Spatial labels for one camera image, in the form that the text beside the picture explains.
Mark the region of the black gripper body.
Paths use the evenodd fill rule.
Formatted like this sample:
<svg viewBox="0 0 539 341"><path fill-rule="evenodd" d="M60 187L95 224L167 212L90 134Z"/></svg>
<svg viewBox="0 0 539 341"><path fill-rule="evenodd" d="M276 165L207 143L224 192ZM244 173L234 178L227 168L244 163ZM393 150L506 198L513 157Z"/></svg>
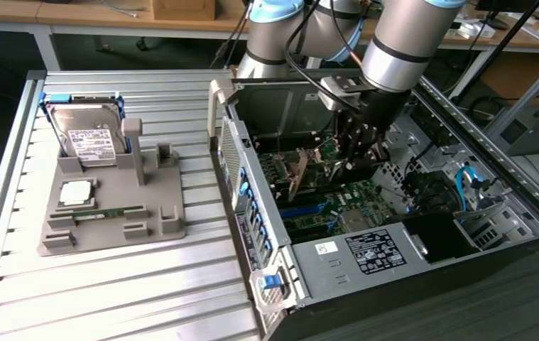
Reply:
<svg viewBox="0 0 539 341"><path fill-rule="evenodd" d="M389 92L375 89L361 93L358 99L358 116L363 124L385 133L394 123L405 104L411 96L411 90L405 92Z"/></svg>

